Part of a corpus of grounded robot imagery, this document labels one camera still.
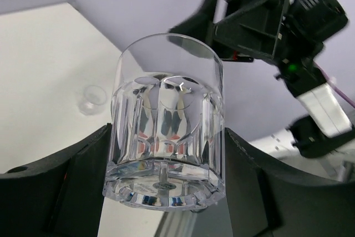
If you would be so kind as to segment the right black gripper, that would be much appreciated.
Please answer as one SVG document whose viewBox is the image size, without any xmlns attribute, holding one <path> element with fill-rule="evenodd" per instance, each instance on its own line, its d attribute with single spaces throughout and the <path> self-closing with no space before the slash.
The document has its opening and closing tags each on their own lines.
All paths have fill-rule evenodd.
<svg viewBox="0 0 355 237">
<path fill-rule="evenodd" d="M 225 60 L 245 56 L 276 64 L 285 58 L 313 58 L 323 50 L 323 42 L 306 34 L 290 14 L 290 0 L 225 0 L 225 15 L 214 24 L 217 2 L 203 0 L 169 33 L 195 38 Z"/>
</svg>

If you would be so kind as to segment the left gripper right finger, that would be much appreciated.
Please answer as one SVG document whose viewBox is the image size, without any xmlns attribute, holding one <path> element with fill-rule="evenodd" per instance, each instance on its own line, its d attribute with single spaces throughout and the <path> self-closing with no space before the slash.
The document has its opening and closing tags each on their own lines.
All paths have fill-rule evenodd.
<svg viewBox="0 0 355 237">
<path fill-rule="evenodd" d="M 234 236 L 354 236 L 354 183 L 293 168 L 225 129 Z"/>
</svg>

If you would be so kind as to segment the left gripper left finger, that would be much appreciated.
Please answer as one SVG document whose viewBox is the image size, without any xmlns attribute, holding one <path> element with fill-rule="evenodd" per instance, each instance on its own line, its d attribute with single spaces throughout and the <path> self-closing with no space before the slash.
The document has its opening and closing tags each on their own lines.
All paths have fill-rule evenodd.
<svg viewBox="0 0 355 237">
<path fill-rule="evenodd" d="M 97 236 L 110 135 L 107 124 L 1 174 L 1 236 Z"/>
</svg>

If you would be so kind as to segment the small clear glass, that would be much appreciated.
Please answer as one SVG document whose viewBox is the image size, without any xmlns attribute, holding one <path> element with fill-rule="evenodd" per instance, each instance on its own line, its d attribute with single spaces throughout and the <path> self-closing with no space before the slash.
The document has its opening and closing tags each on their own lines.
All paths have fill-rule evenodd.
<svg viewBox="0 0 355 237">
<path fill-rule="evenodd" d="M 98 85 L 86 86 L 78 99 L 78 109 L 84 115 L 97 115 L 105 109 L 108 96 Z"/>
</svg>

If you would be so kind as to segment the large clear faceted glass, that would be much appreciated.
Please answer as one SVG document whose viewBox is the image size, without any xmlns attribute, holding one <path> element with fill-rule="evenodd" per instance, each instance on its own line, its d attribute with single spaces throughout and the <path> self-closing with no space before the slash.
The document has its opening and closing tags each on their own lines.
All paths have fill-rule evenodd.
<svg viewBox="0 0 355 237">
<path fill-rule="evenodd" d="M 103 195 L 133 208 L 201 210 L 226 195 L 221 59 L 182 34 L 144 37 L 116 68 Z"/>
</svg>

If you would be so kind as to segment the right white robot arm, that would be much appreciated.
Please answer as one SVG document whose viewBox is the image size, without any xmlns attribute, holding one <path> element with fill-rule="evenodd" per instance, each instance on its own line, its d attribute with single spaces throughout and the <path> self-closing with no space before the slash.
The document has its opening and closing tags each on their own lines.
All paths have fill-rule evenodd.
<svg viewBox="0 0 355 237">
<path fill-rule="evenodd" d="M 304 158 L 321 158 L 354 139 L 354 124 L 315 63 L 324 42 L 347 24 L 337 0 L 225 0 L 223 19 L 215 22 L 217 0 L 203 0 L 189 18 L 170 32 L 209 45 L 225 62 L 262 60 L 278 69 L 276 79 L 306 109 L 286 133 L 289 146 Z"/>
</svg>

